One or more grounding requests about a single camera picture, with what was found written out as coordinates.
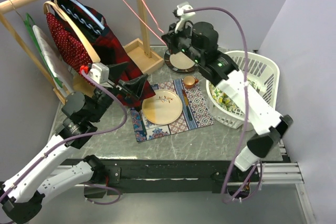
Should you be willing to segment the red black plaid garment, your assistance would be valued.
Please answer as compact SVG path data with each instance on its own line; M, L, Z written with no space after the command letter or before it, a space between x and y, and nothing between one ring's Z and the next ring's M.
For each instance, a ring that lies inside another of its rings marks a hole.
M87 7L100 21L103 21L103 25L105 29L101 33L101 35L96 35L90 29L88 29L85 25L82 25L77 20L75 20L72 16L69 16L72 21L78 26L78 28L82 31L82 33L86 36L86 38L91 43L92 47L98 54L101 59L101 62L104 65L112 65L116 63L128 62L128 66L124 73L121 76L121 80L129 81L135 79L141 75L143 72L140 68L135 64L135 62L127 55L123 46L119 42L118 38L112 32L110 27L108 26L105 17L97 12L95 9Z

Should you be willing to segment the red polka dot garment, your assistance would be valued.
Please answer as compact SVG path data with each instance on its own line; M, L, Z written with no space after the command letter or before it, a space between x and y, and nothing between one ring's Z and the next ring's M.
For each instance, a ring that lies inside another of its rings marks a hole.
M92 63L84 45L70 25L58 16L47 13L46 20L50 34L62 59L81 76L81 67Z

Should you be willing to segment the yellow lemon print skirt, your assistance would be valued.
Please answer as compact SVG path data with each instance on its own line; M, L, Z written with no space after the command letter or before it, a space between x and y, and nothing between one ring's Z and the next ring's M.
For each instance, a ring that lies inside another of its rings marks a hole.
M248 84L249 84L248 90L250 90L250 88L252 88L259 95L261 86L260 86L260 83L256 80L256 78L248 77L247 81L248 81ZM213 98L215 103L217 105L219 105L223 110L225 110L227 112L230 112L230 113L235 113L235 114L240 113L240 114L242 114L241 108L232 100L232 98L229 95L227 95L221 89L217 88L210 81L207 81L207 87L209 89L209 96L211 98ZM263 104L260 101L260 98L261 98L260 95L259 95L259 99L257 101L253 101L252 103L251 103L251 100L250 100L250 98L251 98L250 95L248 95L248 98L249 98L249 106L251 106L251 105L256 106L256 105L262 105Z

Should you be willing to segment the light blue plastic hanger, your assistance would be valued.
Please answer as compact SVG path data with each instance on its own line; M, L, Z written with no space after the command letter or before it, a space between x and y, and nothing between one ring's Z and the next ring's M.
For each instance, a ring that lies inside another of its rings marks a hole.
M103 21L100 21L87 7L77 0L57 0L60 7L69 15L72 16L82 25L94 32L96 35L101 35L105 26Z

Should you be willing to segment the wooden hanger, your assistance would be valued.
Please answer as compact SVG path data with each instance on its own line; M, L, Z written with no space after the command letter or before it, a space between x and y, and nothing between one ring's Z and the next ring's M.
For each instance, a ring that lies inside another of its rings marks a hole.
M54 11L60 16L61 19L63 19L65 22L69 24L71 29L76 33L78 39L83 44L84 48L86 49L90 59L93 63L98 63L101 61L100 57L92 47L89 40L86 38L86 36L82 33L82 31L78 28L78 26L72 21L72 19L58 6L57 0L52 1L46 1L43 4L43 11L46 15L47 13L50 13L49 7L52 7Z

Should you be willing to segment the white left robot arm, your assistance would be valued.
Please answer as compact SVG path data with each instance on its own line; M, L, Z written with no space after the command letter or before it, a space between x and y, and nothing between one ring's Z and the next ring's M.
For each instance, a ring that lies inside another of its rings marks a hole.
M127 62L81 66L80 74L96 87L93 97L79 91L68 95L62 108L67 117L56 133L20 172L1 184L1 207L11 223L28 223L44 204L77 184L96 187L105 180L105 166L95 155L86 156L56 176L51 173L92 136L100 134L93 123L102 118L112 103L122 105L117 95L142 100L148 75L124 81L121 75L127 66Z

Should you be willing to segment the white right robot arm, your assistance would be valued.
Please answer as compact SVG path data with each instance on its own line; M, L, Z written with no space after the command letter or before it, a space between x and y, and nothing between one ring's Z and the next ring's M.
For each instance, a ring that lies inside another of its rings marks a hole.
M182 52L197 66L199 73L223 91L248 117L256 131L230 168L233 180L242 181L248 169L267 156L293 124L289 115L272 108L244 79L234 60L218 50L218 32L207 22L172 23L162 35L172 54Z

